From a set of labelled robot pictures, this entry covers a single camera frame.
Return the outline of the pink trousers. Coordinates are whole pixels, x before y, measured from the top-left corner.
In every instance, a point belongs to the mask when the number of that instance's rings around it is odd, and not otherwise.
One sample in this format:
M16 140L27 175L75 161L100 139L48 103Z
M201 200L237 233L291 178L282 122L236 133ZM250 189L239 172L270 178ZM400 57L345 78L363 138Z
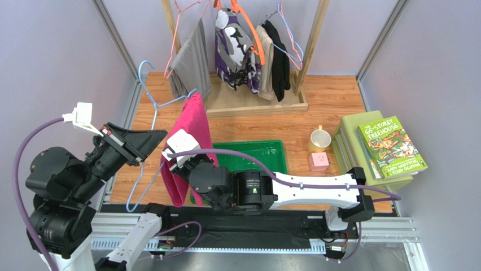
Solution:
M184 151L211 149L212 147L204 102L202 96L195 93L184 103L179 118L168 134L164 149L176 154ZM173 165L174 160L163 155L160 174L172 204L175 207L182 207L190 185L170 171L170 167Z

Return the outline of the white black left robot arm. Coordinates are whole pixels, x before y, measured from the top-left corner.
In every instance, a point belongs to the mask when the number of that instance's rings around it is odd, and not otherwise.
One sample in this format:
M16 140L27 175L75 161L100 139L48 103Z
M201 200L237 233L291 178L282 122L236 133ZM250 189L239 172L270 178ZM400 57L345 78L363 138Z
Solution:
M139 166L167 136L165 130L134 131L112 123L94 130L93 151L84 160L62 147L40 152L25 185L34 192L27 235L51 270L131 270L170 210L150 203L127 237L107 256L91 253L92 197L124 165Z

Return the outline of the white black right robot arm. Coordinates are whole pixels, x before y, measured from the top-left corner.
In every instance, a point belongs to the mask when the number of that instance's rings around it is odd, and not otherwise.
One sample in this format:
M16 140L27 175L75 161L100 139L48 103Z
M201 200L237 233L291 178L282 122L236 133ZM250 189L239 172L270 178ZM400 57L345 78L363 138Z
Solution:
M215 211L235 215L260 215L268 210L297 204L326 204L320 229L327 238L346 235L350 226L371 220L372 197L364 193L362 168L334 177L299 177L257 170L232 172L214 165L206 154L173 159L169 169L186 181Z

